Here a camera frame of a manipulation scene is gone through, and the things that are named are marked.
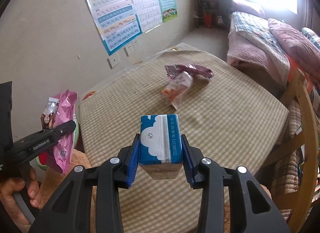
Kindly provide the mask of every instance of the pillow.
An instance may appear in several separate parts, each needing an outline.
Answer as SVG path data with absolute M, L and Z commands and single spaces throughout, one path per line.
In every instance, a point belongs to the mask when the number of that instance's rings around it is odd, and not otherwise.
M 311 43 L 320 50 L 320 37 L 311 29 L 304 27 L 302 33 Z
M 292 26 L 268 19 L 271 33 L 283 50 L 308 73 L 313 81 L 320 80 L 320 50 Z
M 265 17 L 264 11 L 259 4 L 251 3 L 246 0 L 232 0 L 231 11 L 249 13 L 261 18 Z

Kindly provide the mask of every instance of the red box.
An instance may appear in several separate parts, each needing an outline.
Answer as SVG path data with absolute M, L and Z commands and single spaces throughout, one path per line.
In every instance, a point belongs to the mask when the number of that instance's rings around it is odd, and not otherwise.
M 212 28 L 212 16 L 211 14 L 207 14 L 204 16 L 204 26 L 206 28 Z

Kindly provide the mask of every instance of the human hand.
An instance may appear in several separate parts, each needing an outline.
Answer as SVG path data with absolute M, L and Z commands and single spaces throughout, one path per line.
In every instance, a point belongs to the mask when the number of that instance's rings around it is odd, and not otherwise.
M 28 187 L 30 204 L 35 208 L 41 209 L 43 207 L 43 199 L 36 179 L 36 171 L 32 167 L 30 169 L 30 179 Z M 21 191 L 24 187 L 25 181 L 22 178 L 9 178 L 5 182 L 0 183 L 0 201 L 13 222 L 22 231 L 30 227 L 30 223 L 16 204 L 12 194 L 14 191 Z

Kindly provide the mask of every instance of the striped cushion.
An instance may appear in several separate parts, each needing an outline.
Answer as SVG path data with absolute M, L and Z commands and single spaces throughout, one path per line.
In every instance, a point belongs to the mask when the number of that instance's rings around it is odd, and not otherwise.
M 302 33 L 311 43 L 320 50 L 320 37 L 311 29 L 304 27 Z

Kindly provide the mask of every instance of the blue and white carton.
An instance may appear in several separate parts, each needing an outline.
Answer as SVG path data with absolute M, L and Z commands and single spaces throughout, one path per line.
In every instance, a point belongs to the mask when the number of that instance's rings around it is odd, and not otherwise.
M 154 180 L 177 177 L 183 158 L 176 114 L 141 117 L 139 164 Z

